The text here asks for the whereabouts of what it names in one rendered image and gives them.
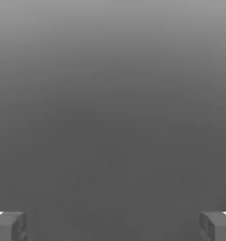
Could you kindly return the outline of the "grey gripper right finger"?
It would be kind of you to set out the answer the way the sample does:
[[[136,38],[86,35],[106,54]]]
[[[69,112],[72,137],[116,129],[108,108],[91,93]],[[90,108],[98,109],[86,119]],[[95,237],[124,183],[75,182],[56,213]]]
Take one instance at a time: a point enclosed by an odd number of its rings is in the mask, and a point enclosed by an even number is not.
[[[202,241],[226,241],[226,211],[200,212]]]

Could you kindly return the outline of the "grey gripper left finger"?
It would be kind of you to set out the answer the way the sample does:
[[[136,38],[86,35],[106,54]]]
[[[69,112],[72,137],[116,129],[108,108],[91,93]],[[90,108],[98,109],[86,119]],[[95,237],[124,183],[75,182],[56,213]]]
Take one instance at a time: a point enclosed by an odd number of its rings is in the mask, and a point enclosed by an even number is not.
[[[0,211],[0,241],[28,241],[26,212]]]

